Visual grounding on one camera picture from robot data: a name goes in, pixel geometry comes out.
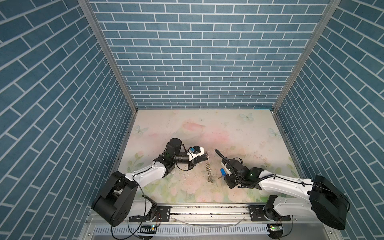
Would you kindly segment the blue tagged key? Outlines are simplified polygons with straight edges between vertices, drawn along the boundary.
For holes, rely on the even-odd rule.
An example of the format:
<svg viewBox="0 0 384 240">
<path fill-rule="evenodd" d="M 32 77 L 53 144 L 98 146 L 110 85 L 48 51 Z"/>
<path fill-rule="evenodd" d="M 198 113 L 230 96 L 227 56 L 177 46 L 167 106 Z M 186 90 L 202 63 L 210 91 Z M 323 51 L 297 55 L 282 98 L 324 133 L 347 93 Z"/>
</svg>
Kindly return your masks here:
<svg viewBox="0 0 384 240">
<path fill-rule="evenodd" d="M 218 177 L 218 179 L 224 178 L 227 175 L 226 171 L 223 168 L 220 169 L 220 173 L 221 175 Z"/>
</svg>

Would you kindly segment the large metal keyring band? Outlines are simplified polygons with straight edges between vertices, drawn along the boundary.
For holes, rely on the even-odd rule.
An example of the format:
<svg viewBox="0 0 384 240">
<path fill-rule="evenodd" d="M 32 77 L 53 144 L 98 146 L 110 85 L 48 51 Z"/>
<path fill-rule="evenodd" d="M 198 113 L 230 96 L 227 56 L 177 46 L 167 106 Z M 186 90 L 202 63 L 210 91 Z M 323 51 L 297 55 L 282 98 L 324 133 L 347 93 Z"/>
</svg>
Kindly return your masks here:
<svg viewBox="0 0 384 240">
<path fill-rule="evenodd" d="M 212 176 L 212 168 L 209 162 L 210 157 L 207 152 L 205 152 L 205 156 L 207 157 L 207 161 L 206 161 L 207 180 L 209 183 L 214 183 L 213 176 Z"/>
</svg>

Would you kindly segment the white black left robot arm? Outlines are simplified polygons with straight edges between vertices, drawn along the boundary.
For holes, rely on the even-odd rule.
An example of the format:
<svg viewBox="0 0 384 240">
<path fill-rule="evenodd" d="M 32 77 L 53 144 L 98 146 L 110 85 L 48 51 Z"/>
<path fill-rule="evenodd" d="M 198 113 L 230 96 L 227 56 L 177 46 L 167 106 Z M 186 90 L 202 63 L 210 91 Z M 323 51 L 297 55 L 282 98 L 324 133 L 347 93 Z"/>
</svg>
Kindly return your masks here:
<svg viewBox="0 0 384 240">
<path fill-rule="evenodd" d="M 92 202 L 92 210 L 112 227 L 132 217 L 151 221 L 156 216 L 158 204 L 145 194 L 142 194 L 143 200 L 135 200 L 137 191 L 142 192 L 143 187 L 168 176 L 178 164 L 186 164 L 186 170 L 190 171 L 208 159 L 203 147 L 186 149 L 180 139 L 172 138 L 150 165 L 131 173 L 112 173 Z"/>
</svg>

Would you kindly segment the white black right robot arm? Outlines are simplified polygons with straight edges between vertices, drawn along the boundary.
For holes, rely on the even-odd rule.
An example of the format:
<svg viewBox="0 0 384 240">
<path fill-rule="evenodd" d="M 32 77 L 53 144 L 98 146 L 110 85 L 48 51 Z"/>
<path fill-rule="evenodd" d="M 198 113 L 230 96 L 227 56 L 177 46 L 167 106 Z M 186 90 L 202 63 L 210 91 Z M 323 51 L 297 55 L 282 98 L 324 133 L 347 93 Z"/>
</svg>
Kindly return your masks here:
<svg viewBox="0 0 384 240">
<path fill-rule="evenodd" d="M 345 230 L 350 210 L 348 198 L 327 178 L 286 177 L 262 168 L 247 168 L 238 159 L 226 158 L 219 150 L 225 171 L 224 180 L 230 189 L 257 189 L 270 193 L 263 211 L 273 221 L 286 216 L 317 218 L 323 224 Z"/>
</svg>

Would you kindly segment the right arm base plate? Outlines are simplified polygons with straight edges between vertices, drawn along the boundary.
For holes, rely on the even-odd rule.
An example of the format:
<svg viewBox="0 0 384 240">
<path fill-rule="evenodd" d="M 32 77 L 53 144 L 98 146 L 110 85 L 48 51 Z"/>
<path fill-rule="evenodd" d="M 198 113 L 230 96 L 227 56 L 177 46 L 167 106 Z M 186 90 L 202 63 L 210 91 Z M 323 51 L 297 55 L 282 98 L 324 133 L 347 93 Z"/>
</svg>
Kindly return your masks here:
<svg viewBox="0 0 384 240">
<path fill-rule="evenodd" d="M 264 205 L 248 205 L 247 209 L 252 222 L 289 222 L 292 220 L 291 216 L 280 216 L 272 209 L 264 210 Z"/>
</svg>

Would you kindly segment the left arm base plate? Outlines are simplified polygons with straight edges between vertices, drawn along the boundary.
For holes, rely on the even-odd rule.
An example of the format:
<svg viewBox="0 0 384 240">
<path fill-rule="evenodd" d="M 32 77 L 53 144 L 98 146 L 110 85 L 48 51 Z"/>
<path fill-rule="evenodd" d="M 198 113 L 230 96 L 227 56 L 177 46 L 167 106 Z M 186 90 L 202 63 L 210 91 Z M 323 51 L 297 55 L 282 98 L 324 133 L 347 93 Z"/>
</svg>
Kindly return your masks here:
<svg viewBox="0 0 384 240">
<path fill-rule="evenodd" d="M 157 218 L 158 222 L 169 222 L 171 215 L 171 206 L 156 206 L 151 207 L 149 212 L 145 216 L 133 215 L 128 217 L 129 222 L 131 223 L 140 223 L 141 221 L 145 222 L 155 222 Z"/>
</svg>

